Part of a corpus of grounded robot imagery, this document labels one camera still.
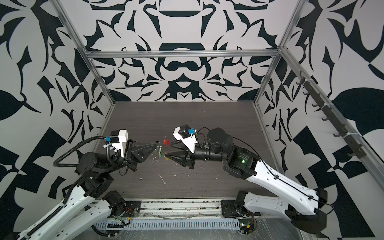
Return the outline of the metal keyring with red grip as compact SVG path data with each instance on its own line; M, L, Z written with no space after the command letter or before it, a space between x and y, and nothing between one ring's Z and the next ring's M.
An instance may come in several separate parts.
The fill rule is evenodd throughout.
M164 139L162 141L157 141L155 142L157 145L157 148L153 154L151 154L150 159L154 162L157 163L159 161L168 161L165 157L165 154L167 153L167 149L170 146L170 141L168 139Z

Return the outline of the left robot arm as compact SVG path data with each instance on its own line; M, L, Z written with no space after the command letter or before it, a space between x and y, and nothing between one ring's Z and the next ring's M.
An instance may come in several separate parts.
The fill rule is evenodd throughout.
M107 217L123 215L126 201L117 192L107 192L113 182L111 173L124 167L137 171L157 148L156 144L127 145L110 154L89 152L73 166L80 177L70 185L64 198L30 227L20 232L10 231L4 240L72 240Z

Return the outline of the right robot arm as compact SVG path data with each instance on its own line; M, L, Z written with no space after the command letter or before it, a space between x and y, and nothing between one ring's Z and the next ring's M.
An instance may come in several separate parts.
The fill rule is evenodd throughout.
M234 213L222 207L225 218L253 217L258 214L279 216L289 220L294 227L309 234L319 234L327 226L327 214L322 207L328 203L326 190L310 189L289 179L269 166L262 158L245 148L236 146L233 137L221 128L208 131L203 144L199 132L188 125L177 127L170 146L177 151L165 157L177 164L193 169L197 161L223 163L231 176L259 185L274 194L265 197L249 191L239 191L232 203Z

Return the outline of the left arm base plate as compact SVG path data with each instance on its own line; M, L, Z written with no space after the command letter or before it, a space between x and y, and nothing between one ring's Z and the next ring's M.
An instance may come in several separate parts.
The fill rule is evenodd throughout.
M112 208L109 218L117 216L120 218L136 217L141 212L141 205L141 201L125 201L124 204L118 204Z

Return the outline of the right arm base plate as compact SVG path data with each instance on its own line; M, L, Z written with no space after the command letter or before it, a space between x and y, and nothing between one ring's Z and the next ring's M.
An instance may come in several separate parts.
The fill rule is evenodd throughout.
M254 215L241 200L221 200L221 210L224 218L247 218Z

